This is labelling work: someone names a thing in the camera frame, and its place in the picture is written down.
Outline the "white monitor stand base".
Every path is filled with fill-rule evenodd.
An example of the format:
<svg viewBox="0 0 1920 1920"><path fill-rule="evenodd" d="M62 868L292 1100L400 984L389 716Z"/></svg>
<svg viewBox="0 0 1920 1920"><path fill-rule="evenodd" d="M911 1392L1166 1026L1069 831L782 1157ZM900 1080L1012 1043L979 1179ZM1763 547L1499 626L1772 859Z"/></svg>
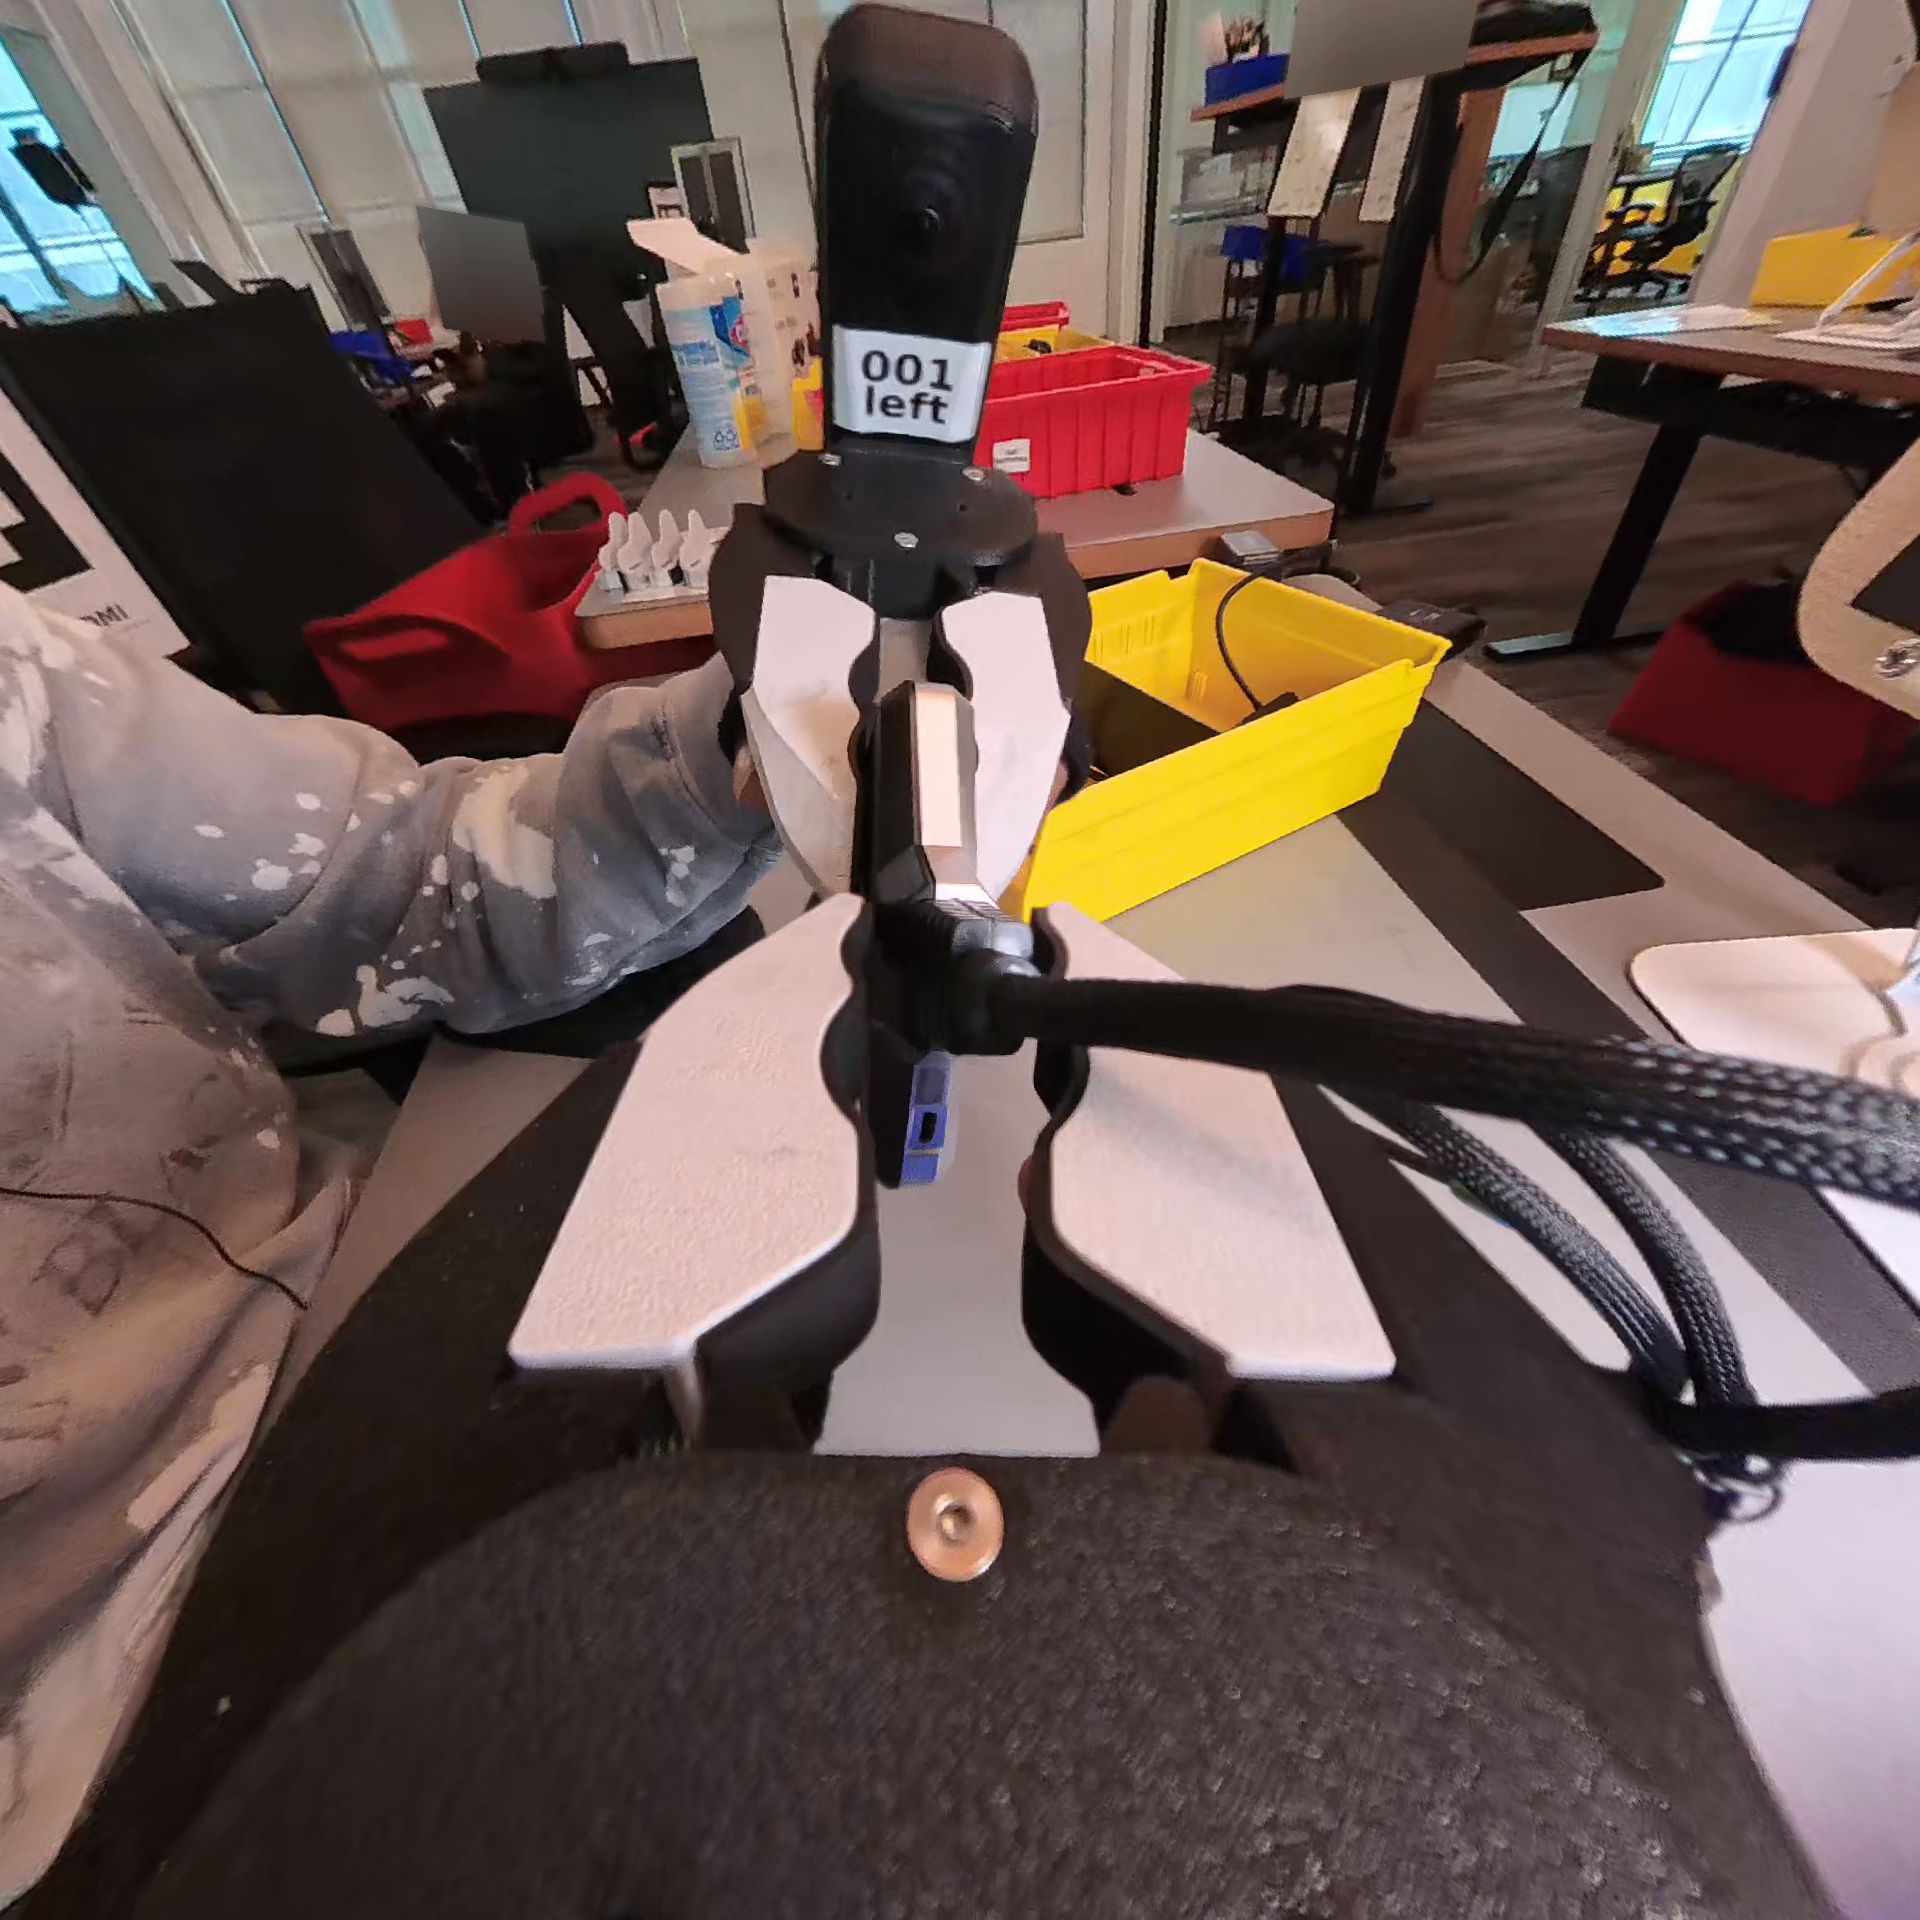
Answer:
<svg viewBox="0 0 1920 1920"><path fill-rule="evenodd" d="M1662 944L1627 977L1682 1043L1918 1094L1914 929Z"/></svg>

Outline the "rack of white plastic parts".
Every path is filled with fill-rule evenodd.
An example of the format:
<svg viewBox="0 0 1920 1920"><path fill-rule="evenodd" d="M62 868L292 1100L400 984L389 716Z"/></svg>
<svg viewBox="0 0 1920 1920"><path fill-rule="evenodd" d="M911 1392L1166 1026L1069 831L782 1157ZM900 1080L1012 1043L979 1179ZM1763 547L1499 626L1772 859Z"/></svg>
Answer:
<svg viewBox="0 0 1920 1920"><path fill-rule="evenodd" d="M609 512L595 552L591 587L613 602L679 602L707 596L709 572L725 534L698 510L677 517L663 508Z"/></svg>

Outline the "yellow and black office chair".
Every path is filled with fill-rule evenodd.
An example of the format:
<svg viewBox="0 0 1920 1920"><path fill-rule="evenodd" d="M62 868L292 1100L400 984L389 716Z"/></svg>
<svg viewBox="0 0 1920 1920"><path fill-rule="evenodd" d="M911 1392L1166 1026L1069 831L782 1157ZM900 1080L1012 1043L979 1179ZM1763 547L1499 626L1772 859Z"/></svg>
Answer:
<svg viewBox="0 0 1920 1920"><path fill-rule="evenodd" d="M1635 295L1646 288L1660 297L1682 289L1739 159L1738 144L1717 141L1686 152L1668 168L1622 174L1602 207L1576 280L1576 306L1592 310L1613 293Z"/></svg>

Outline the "brown desk with black leg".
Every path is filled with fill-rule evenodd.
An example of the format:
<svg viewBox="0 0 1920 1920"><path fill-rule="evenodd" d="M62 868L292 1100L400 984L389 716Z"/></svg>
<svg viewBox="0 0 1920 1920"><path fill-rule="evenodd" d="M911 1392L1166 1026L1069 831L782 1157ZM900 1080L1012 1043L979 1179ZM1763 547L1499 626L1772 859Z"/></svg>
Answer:
<svg viewBox="0 0 1920 1920"><path fill-rule="evenodd" d="M1550 323L1541 345L1591 359L1585 411L1653 427L1570 629L1488 640L1491 659L1605 653L1653 639L1624 616L1703 442L1760 446L1877 479L1916 440L1916 356L1800 339L1785 310L1686 324L1686 306Z"/></svg>

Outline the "small blue adapter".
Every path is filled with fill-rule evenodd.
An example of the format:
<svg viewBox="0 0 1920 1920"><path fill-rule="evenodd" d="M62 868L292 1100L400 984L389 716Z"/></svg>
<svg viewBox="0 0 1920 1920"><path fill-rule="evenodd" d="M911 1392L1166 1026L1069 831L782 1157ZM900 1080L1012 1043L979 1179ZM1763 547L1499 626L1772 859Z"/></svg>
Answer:
<svg viewBox="0 0 1920 1920"><path fill-rule="evenodd" d="M885 1043L876 1054L876 1171L891 1188L929 1186L947 1164L953 1056Z"/></svg>

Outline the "pale curved monitor back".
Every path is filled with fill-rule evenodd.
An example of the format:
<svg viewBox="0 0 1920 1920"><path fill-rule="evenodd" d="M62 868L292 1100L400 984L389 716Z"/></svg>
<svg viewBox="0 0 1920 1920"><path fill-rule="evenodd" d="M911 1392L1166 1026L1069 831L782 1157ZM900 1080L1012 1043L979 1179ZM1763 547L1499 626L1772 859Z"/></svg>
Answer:
<svg viewBox="0 0 1920 1920"><path fill-rule="evenodd" d="M1796 629L1811 666L1918 719L1918 446L1864 492L1811 556Z"/></svg>

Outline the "yellow plastic bin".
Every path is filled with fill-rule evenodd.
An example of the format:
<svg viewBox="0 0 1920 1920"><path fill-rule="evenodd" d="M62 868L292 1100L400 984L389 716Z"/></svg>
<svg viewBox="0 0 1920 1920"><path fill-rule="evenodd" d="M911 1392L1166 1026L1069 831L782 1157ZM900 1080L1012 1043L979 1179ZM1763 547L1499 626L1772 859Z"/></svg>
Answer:
<svg viewBox="0 0 1920 1920"><path fill-rule="evenodd" d="M1298 578L1210 560L1093 589L1089 659L1214 736L1061 800L1001 903L1117 918L1368 798L1447 650Z"/></svg>
<svg viewBox="0 0 1920 1920"><path fill-rule="evenodd" d="M1745 302L1760 308L1848 310L1914 297L1918 231L1840 223L1778 232L1760 255Z"/></svg>

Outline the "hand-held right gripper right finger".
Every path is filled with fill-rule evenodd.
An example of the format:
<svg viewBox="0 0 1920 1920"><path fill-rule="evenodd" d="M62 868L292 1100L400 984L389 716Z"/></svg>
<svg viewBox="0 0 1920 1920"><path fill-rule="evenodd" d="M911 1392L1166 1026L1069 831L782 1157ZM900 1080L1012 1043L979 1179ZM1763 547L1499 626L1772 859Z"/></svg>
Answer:
<svg viewBox="0 0 1920 1920"><path fill-rule="evenodd" d="M1036 1043L1021 1318L1071 1384L1385 1379L1379 1311L1249 1067Z"/></svg>

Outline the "red storage box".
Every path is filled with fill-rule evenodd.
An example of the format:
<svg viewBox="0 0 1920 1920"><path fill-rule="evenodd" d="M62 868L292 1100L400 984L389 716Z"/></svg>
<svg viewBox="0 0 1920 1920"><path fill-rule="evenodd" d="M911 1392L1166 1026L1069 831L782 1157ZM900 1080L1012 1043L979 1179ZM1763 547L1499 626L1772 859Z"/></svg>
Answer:
<svg viewBox="0 0 1920 1920"><path fill-rule="evenodd" d="M1833 806L1881 776L1916 723L1822 673L1794 578L1725 585L1675 613L1607 723L1631 747Z"/></svg>

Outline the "white printed poster board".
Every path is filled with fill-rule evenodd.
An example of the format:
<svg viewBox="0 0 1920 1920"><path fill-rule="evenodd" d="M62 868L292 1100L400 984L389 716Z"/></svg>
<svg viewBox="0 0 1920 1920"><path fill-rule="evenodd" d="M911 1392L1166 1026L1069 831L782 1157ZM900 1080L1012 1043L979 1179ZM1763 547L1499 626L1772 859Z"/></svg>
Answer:
<svg viewBox="0 0 1920 1920"><path fill-rule="evenodd" d="M10 365L1 372L1 585L40 611L58 611L176 657L187 635L108 508L77 429L29 396Z"/></svg>

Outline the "black box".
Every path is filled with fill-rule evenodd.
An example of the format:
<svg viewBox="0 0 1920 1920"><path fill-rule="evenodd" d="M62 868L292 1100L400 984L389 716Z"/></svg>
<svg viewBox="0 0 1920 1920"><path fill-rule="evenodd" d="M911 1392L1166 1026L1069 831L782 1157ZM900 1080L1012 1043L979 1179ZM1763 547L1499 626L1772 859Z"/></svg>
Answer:
<svg viewBox="0 0 1920 1920"><path fill-rule="evenodd" d="M1085 659L1076 677L1071 736L1082 749L1089 778L1105 780L1205 743L1214 729Z"/></svg>

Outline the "red felt bag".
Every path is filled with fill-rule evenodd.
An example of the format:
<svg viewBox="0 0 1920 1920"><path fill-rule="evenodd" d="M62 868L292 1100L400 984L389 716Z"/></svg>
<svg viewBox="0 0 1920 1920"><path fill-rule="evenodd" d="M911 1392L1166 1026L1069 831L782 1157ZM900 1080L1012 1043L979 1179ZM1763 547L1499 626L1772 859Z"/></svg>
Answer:
<svg viewBox="0 0 1920 1920"><path fill-rule="evenodd" d="M591 646L580 604L597 578L613 484L562 475L507 525L404 578L354 611L312 616L303 640L349 718L398 734L431 723L571 721L602 686L696 668L709 635Z"/></svg>

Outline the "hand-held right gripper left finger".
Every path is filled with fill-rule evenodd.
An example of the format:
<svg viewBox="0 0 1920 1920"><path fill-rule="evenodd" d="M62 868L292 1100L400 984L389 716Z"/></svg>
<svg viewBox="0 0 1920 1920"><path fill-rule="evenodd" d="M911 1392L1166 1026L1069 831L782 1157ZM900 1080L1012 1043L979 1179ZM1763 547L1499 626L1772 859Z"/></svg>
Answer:
<svg viewBox="0 0 1920 1920"><path fill-rule="evenodd" d="M870 936L830 896L659 1013L508 1337L519 1370L828 1379L865 1337Z"/></svg>

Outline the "red plastic bin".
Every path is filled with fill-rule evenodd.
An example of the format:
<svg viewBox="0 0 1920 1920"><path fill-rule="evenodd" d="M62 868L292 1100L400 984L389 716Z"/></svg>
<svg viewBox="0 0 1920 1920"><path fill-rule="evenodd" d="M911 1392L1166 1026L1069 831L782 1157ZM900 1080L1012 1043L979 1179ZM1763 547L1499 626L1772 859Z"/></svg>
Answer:
<svg viewBox="0 0 1920 1920"><path fill-rule="evenodd" d="M1210 376L1186 356L1115 343L1001 359L973 464L1038 499L1177 477L1196 389Z"/></svg>

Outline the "person in bleached grey hoodie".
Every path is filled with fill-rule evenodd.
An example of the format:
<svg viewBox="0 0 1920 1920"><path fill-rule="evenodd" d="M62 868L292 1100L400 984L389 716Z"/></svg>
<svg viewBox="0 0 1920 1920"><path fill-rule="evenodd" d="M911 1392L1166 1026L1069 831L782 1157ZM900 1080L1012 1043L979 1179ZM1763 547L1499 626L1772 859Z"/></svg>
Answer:
<svg viewBox="0 0 1920 1920"><path fill-rule="evenodd" d="M202 973L323 848L323 718L3 591L3 1835L86 1798L345 1217Z"/></svg>

